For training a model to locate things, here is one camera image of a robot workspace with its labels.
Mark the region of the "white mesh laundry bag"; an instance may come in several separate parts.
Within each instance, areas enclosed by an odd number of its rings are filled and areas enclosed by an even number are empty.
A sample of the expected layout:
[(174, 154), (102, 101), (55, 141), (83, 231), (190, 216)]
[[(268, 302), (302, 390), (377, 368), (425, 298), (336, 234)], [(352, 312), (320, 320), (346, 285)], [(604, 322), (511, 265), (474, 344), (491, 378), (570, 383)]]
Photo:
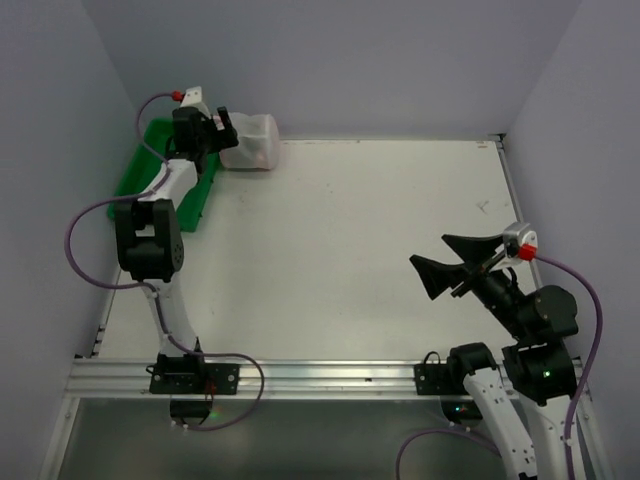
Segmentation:
[(273, 170), (280, 158), (280, 136), (271, 114), (247, 115), (231, 112), (230, 118), (239, 144), (220, 153), (229, 170)]

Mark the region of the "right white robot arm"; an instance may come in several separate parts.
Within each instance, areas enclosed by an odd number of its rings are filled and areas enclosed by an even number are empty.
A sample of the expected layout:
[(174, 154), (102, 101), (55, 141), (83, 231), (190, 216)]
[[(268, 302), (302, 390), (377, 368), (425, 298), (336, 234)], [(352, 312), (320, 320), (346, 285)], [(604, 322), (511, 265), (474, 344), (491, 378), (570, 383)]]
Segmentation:
[(429, 298), (473, 293), (515, 341), (503, 348), (501, 364), (483, 343), (455, 347), (446, 361), (454, 385), (477, 405), (508, 478), (585, 478), (572, 403), (579, 382), (564, 343), (578, 332), (574, 296), (555, 285), (520, 289), (513, 268), (538, 250), (527, 224), (491, 237), (442, 239), (459, 264), (410, 258)]

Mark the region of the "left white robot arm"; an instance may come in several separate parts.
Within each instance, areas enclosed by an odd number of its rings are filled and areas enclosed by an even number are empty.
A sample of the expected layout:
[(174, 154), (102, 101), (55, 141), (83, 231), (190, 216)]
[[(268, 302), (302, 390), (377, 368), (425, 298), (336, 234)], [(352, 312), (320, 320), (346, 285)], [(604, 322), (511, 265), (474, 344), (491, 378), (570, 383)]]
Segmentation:
[(206, 173), (208, 157), (239, 144), (229, 112), (183, 102), (172, 112), (172, 142), (148, 186), (114, 206), (118, 262), (145, 289), (160, 337), (153, 374), (194, 377), (204, 370), (198, 335), (179, 288), (184, 242), (177, 210)]

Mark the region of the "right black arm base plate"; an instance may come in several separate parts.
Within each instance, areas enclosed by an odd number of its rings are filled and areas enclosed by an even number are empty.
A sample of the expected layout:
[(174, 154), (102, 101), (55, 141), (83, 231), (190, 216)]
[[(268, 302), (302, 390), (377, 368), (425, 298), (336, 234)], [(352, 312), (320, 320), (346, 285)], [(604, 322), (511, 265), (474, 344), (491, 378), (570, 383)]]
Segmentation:
[(437, 351), (428, 352), (420, 363), (413, 366), (416, 393), (427, 395), (466, 395), (462, 382), (455, 380), (449, 366)]

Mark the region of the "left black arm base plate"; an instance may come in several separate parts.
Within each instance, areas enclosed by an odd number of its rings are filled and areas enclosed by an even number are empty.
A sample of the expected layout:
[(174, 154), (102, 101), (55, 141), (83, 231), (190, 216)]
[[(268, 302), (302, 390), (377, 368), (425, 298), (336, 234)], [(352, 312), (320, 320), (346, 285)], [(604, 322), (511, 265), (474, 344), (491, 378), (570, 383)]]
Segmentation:
[(151, 375), (149, 392), (166, 395), (235, 395), (239, 381), (239, 365), (207, 363), (202, 357), (159, 354), (153, 365), (146, 367)]

